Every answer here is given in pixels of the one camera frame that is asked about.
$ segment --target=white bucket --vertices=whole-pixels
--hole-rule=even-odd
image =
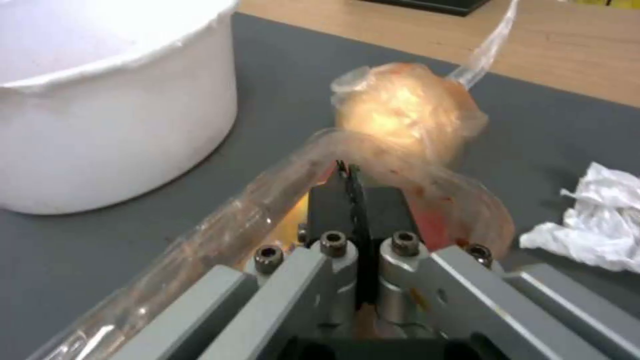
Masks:
[[[62,214],[204,159],[237,112],[237,0],[0,0],[0,208]]]

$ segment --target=wooden table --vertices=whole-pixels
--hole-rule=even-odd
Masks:
[[[359,0],[243,0],[240,12],[461,63],[508,1],[491,0],[468,17]],[[492,71],[640,107],[640,11],[521,0]]]

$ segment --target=bolt head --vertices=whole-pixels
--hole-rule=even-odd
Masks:
[[[347,253],[347,237],[340,231],[327,231],[320,236],[320,251],[330,258],[341,258]]]
[[[471,255],[476,261],[486,268],[491,268],[493,263],[493,255],[488,247],[480,244],[469,244],[465,247],[465,251]]]
[[[307,242],[307,223],[298,224],[298,242],[301,244]]]
[[[391,237],[391,249],[400,256],[416,256],[420,253],[420,239],[410,231],[398,231]]]
[[[269,275],[276,271],[284,261],[282,249],[276,245],[263,245],[253,255],[255,269],[261,274]]]

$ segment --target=crumpled tissue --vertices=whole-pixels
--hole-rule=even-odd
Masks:
[[[640,273],[640,179],[592,163],[580,179],[563,225],[544,223],[521,235],[520,247],[541,248],[608,270]]]

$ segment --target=gray table surface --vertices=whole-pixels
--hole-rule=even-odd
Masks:
[[[454,65],[236,15],[239,115],[227,139],[184,176],[110,208],[61,217],[0,210],[0,359],[25,358],[143,270],[260,172],[333,124],[330,81],[361,65]],[[556,221],[590,161],[640,174],[640,110],[490,74],[472,91],[490,125],[459,171],[510,210],[518,233]],[[544,261],[640,318],[640,275],[518,250],[508,268]]]

